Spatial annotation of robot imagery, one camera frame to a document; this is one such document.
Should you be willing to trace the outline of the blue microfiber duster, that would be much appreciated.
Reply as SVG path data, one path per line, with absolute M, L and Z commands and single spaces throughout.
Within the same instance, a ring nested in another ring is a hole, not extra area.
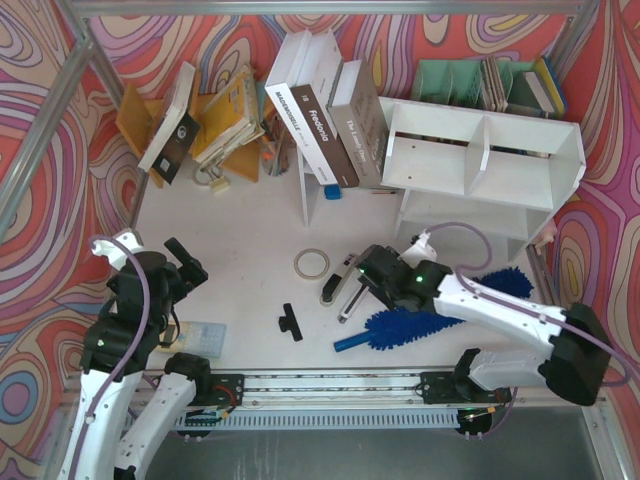
M 472 280 L 520 299 L 530 298 L 534 289 L 519 267 L 494 271 Z M 336 341 L 333 347 L 337 353 L 363 344 L 378 351 L 391 350 L 462 323 L 461 319 L 428 312 L 412 313 L 401 308 L 385 310 L 371 316 L 362 333 Z

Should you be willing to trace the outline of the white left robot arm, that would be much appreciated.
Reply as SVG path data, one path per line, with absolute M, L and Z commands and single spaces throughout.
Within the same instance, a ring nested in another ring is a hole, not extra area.
M 111 297 L 84 336 L 80 396 L 61 479 L 145 478 L 180 413 L 212 391 L 209 360 L 176 353 L 133 426 L 124 426 L 148 358 L 162 345 L 176 304 L 208 279 L 177 239 L 164 245 L 174 262 L 148 250 L 132 229 L 90 240 L 92 254 L 106 258 L 116 273 L 108 282 Z

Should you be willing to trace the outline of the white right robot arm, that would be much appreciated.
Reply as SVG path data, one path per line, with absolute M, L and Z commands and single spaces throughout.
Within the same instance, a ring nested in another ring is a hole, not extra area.
M 467 351 L 454 374 L 461 395 L 544 383 L 568 402 L 591 406 L 607 384 L 612 359 L 623 368 L 616 386 L 639 375 L 589 306 L 542 305 L 472 280 L 467 275 L 473 266 L 438 263 L 429 243 L 432 231 L 416 236 L 404 253 L 373 244 L 359 256 L 359 281 L 385 308 L 366 321 L 354 344 L 391 350 L 475 323 L 523 345 L 521 351 Z

